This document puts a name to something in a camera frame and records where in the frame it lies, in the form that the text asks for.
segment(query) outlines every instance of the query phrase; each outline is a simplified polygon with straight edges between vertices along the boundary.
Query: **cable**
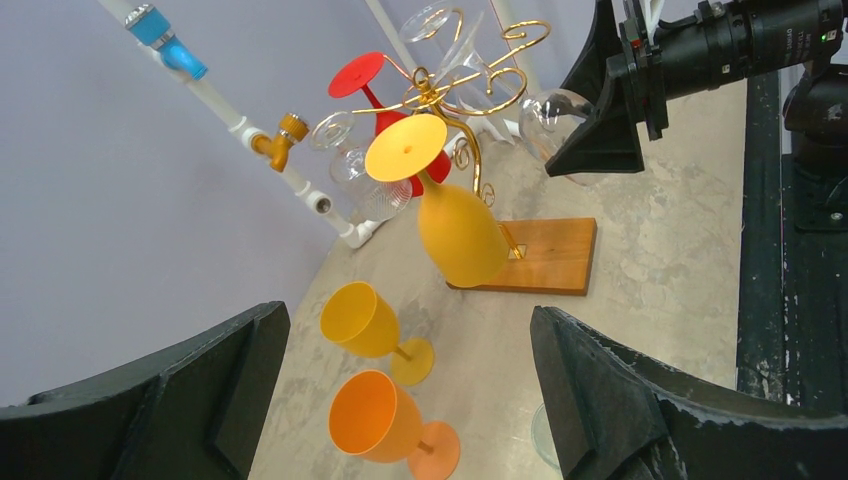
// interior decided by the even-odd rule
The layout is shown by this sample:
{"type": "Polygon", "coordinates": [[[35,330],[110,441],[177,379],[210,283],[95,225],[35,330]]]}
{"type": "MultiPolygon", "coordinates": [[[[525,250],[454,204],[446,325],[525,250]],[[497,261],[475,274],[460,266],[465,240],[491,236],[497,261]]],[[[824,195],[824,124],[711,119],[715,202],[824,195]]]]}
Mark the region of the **cable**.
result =
{"type": "Polygon", "coordinates": [[[698,23],[698,19],[695,18],[695,15],[690,15],[686,18],[681,18],[680,20],[674,22],[666,22],[665,20],[660,20],[659,26],[663,30],[674,31],[680,30],[681,28],[686,28],[690,25],[695,25],[698,23]]]}

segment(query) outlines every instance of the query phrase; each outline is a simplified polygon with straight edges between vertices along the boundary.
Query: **concrete floor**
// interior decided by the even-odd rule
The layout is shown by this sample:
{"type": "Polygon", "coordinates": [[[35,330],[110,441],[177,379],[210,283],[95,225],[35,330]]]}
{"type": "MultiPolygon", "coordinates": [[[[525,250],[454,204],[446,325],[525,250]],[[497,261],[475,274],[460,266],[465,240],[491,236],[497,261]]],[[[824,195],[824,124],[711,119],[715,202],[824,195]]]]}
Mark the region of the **concrete floor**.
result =
{"type": "MultiPolygon", "coordinates": [[[[613,339],[733,388],[745,130],[745,84],[669,105],[665,139],[643,136],[646,172],[581,187],[548,178],[520,146],[484,143],[484,175],[499,219],[595,217],[589,295],[449,290],[417,237],[416,209],[360,251],[337,244],[292,318],[283,368],[253,464],[253,479],[404,479],[405,462],[347,457],[327,433],[338,388],[388,358],[365,360],[330,344],[318,321],[340,286],[372,283],[396,309],[402,338],[429,338],[436,364],[408,388],[425,421],[458,432],[456,479],[555,479],[530,440],[542,401],[530,346],[535,305],[553,305],[613,339]]],[[[469,172],[450,180],[467,185],[469,172]]]]}

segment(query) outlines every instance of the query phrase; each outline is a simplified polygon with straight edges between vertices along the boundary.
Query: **white pipe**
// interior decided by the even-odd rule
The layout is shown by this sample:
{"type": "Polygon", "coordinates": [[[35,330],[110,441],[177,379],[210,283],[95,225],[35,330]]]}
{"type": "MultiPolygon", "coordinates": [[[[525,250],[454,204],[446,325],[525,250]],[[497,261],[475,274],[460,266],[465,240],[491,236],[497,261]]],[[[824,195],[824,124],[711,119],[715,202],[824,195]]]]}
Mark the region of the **white pipe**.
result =
{"type": "MultiPolygon", "coordinates": [[[[103,7],[118,20],[121,25],[124,24],[124,19],[132,11],[133,7],[126,0],[98,0],[103,7]]],[[[191,90],[194,95],[200,99],[222,122],[227,126],[227,130],[236,137],[251,153],[255,153],[252,148],[252,141],[256,135],[264,134],[262,130],[256,128],[253,123],[244,115],[240,114],[206,79],[192,80],[191,76],[182,71],[170,69],[162,63],[159,53],[152,48],[146,47],[138,43],[139,47],[153,59],[158,65],[164,68],[171,77],[184,84],[191,90]]],[[[279,172],[280,177],[294,190],[295,195],[303,201],[307,208],[315,212],[323,218],[330,226],[332,226],[339,236],[351,248],[359,248],[371,236],[374,231],[379,228],[382,222],[366,221],[359,225],[351,225],[344,217],[339,215],[333,209],[332,199],[324,192],[318,190],[312,185],[312,182],[303,178],[303,176],[291,165],[279,172]]]]}
{"type": "Polygon", "coordinates": [[[512,135],[513,137],[521,138],[521,135],[518,131],[518,122],[513,122],[512,120],[504,120],[504,123],[506,123],[506,128],[509,129],[510,135],[512,135]]]}
{"type": "Polygon", "coordinates": [[[397,53],[401,63],[403,63],[403,66],[406,67],[406,71],[410,73],[413,72],[416,68],[418,68],[418,64],[412,59],[409,49],[407,49],[406,45],[404,45],[401,41],[400,35],[397,33],[397,29],[394,25],[392,25],[392,20],[389,18],[389,15],[386,14],[386,9],[383,8],[383,4],[380,3],[380,0],[365,0],[365,4],[371,9],[371,13],[377,20],[380,28],[383,29],[383,33],[386,34],[386,38],[389,39],[389,43],[392,44],[392,48],[395,49],[395,53],[397,53]]]}
{"type": "Polygon", "coordinates": [[[645,23],[648,29],[648,40],[654,44],[654,32],[660,24],[660,14],[665,6],[665,0],[644,0],[642,2],[642,13],[645,15],[645,23]]]}
{"type": "MultiPolygon", "coordinates": [[[[495,9],[495,16],[497,17],[498,24],[501,27],[501,30],[504,29],[504,26],[515,25],[515,15],[512,13],[512,8],[509,6],[510,0],[491,0],[492,8],[495,9]]],[[[515,60],[516,66],[524,72],[524,75],[527,77],[527,93],[533,95],[535,93],[539,93],[542,91],[542,88],[539,84],[539,76],[536,75],[536,69],[533,68],[533,60],[527,53],[527,50],[518,53],[512,57],[515,60]]]]}

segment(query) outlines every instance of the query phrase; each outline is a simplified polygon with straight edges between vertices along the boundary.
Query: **gold metal rack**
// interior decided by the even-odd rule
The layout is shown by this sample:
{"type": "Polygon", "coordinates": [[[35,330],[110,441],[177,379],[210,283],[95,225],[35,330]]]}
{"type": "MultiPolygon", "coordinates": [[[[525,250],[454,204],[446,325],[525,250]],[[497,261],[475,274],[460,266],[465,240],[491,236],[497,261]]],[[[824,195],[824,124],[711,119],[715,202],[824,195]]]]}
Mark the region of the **gold metal rack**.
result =
{"type": "MultiPolygon", "coordinates": [[[[426,26],[438,15],[444,13],[445,10],[447,10],[447,8],[443,8],[434,12],[432,15],[430,15],[430,17],[425,20],[424,25],[426,26]]],[[[454,33],[454,41],[457,41],[460,35],[462,34],[464,14],[462,9],[460,8],[453,8],[451,12],[456,14],[458,17],[456,32],[454,33]]],[[[404,92],[403,98],[400,103],[383,108],[366,108],[361,110],[354,110],[353,113],[381,113],[405,108],[415,114],[426,110],[430,111],[434,115],[439,116],[449,126],[458,128],[465,135],[465,138],[461,138],[459,141],[456,142],[456,144],[454,145],[454,149],[451,152],[451,158],[456,167],[460,170],[465,170],[470,164],[474,165],[471,189],[474,194],[477,195],[481,200],[483,200],[486,205],[491,207],[495,201],[495,188],[494,186],[492,186],[491,183],[483,182],[483,158],[480,151],[480,144],[477,141],[477,138],[471,128],[465,122],[459,120],[458,117],[461,115],[492,115],[506,108],[509,108],[524,95],[524,92],[527,90],[527,76],[524,74],[524,72],[514,67],[504,67],[498,70],[495,70],[495,68],[498,68],[498,66],[500,66],[503,62],[512,58],[519,52],[538,44],[539,42],[547,38],[548,35],[551,33],[551,26],[549,23],[542,20],[529,20],[510,25],[501,32],[501,38],[507,41],[527,38],[526,31],[517,31],[520,29],[525,29],[527,27],[542,27],[544,29],[544,32],[538,38],[535,38],[523,45],[519,45],[513,48],[504,56],[488,65],[488,68],[493,71],[493,73],[486,78],[486,94],[489,96],[493,95],[494,93],[492,89],[492,82],[494,82],[497,77],[512,73],[518,75],[519,79],[521,80],[521,85],[516,90],[516,93],[509,100],[493,108],[489,108],[486,110],[466,110],[463,108],[459,108],[458,106],[452,106],[445,101],[445,97],[447,96],[451,88],[470,82],[480,77],[483,74],[482,72],[476,72],[458,80],[454,80],[453,82],[447,85],[434,86],[432,84],[434,74],[429,73],[424,67],[418,67],[410,74],[407,73],[400,65],[398,65],[395,60],[393,60],[388,55],[384,54],[383,57],[395,68],[395,70],[397,70],[398,73],[400,73],[404,78],[406,78],[412,85],[406,90],[406,92],[404,92]],[[407,98],[413,91],[416,91],[418,95],[412,98],[407,98]]],[[[427,34],[427,36],[423,38],[430,38],[436,35],[436,33],[438,33],[438,30],[439,29],[433,29],[433,31],[431,31],[429,34],[427,34]]]]}

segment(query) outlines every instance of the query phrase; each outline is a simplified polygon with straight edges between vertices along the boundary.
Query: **wooden board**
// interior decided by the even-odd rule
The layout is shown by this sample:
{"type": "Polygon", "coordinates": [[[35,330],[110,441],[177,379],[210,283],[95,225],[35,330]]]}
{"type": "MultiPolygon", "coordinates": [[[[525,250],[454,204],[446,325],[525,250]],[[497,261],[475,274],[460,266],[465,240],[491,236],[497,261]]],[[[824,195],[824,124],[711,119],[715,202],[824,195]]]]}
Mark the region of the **wooden board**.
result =
{"type": "Polygon", "coordinates": [[[524,258],[510,258],[491,282],[467,290],[579,296],[588,293],[598,231],[594,218],[500,223],[515,243],[522,249],[526,246],[524,258]]]}

